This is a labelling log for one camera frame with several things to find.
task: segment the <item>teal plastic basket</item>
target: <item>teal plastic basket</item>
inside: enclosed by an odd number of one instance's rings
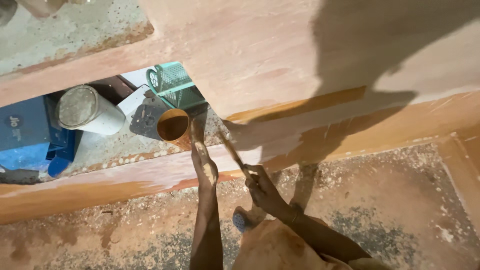
[[[187,109],[206,100],[180,62],[155,65],[147,70],[150,89],[172,108]]]

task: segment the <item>white cylindrical container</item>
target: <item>white cylindrical container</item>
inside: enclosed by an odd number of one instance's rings
[[[57,105],[60,126],[104,135],[117,133],[125,115],[91,86],[75,86],[60,98]]]

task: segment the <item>person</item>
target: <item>person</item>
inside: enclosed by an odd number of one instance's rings
[[[216,198],[218,168],[205,145],[192,136],[192,161],[198,176],[198,212],[193,233],[190,269],[223,269],[223,249]],[[322,220],[287,204],[261,165],[246,165],[253,182],[248,189],[253,203],[276,218],[257,226],[242,208],[233,214],[242,232],[234,270],[316,269],[388,270],[358,244],[332,230]]]

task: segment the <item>orange cup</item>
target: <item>orange cup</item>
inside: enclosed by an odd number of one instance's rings
[[[158,119],[156,131],[162,140],[184,150],[191,150],[190,124],[190,117],[184,110],[170,109]]]

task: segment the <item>paint cup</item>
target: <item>paint cup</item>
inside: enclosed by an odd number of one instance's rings
[[[125,123],[125,115],[91,86],[76,86],[57,105],[60,126],[113,135]]]
[[[156,131],[162,140],[191,150],[190,117],[184,110],[170,109],[160,116],[156,124]]]

